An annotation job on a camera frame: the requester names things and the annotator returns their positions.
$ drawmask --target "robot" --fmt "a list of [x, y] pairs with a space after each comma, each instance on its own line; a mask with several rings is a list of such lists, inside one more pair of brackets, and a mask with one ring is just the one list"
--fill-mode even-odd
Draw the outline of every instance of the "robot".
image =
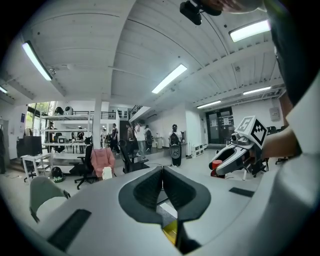
[[265, 172], [261, 154], [267, 133], [256, 116], [244, 117], [231, 136], [231, 144], [217, 152], [209, 163], [211, 176], [225, 178], [228, 173], [244, 169], [242, 179], [245, 180], [247, 172], [253, 177], [260, 171]]

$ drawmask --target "white ceiling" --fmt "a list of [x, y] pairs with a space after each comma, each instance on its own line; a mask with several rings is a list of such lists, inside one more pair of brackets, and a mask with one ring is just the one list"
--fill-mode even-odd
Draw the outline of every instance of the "white ceiling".
[[[204, 14], [202, 25], [196, 26], [180, 14], [181, 2], [48, 1], [12, 43], [1, 66], [0, 85], [16, 105], [102, 95], [111, 104], [157, 111], [183, 101], [199, 106], [223, 100], [226, 106], [245, 101], [242, 92], [266, 85], [274, 86], [272, 94], [262, 93], [255, 100], [283, 92], [271, 33], [237, 43], [229, 36], [231, 30], [266, 19], [264, 12]], [[52, 82], [24, 53], [27, 40], [45, 67], [55, 70]], [[188, 70], [153, 94], [179, 64]]]

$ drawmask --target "pillar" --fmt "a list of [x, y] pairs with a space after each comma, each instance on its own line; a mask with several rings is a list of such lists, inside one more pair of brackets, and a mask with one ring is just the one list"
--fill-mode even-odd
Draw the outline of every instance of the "pillar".
[[95, 98], [94, 104], [94, 116], [93, 116], [93, 148], [100, 149], [100, 119], [101, 119], [101, 106], [102, 106], [102, 96], [98, 95]]

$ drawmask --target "window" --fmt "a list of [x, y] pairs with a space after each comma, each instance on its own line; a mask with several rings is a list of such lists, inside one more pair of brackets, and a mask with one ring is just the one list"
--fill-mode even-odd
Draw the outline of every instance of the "window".
[[[54, 113], [55, 105], [55, 101], [30, 103], [28, 105], [25, 126], [32, 130], [34, 136], [42, 136], [42, 142], [44, 142], [45, 140], [45, 135], [44, 132], [43, 134], [41, 134], [39, 131], [40, 113], [42, 113], [43, 115], [52, 116]], [[46, 125], [46, 120], [42, 119], [40, 129], [44, 130], [46, 128]]]

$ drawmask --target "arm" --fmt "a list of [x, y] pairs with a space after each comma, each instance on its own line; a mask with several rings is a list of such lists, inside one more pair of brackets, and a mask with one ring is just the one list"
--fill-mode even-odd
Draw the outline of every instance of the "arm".
[[297, 151], [297, 145], [297, 138], [289, 126], [281, 132], [266, 137], [262, 159], [293, 156]]

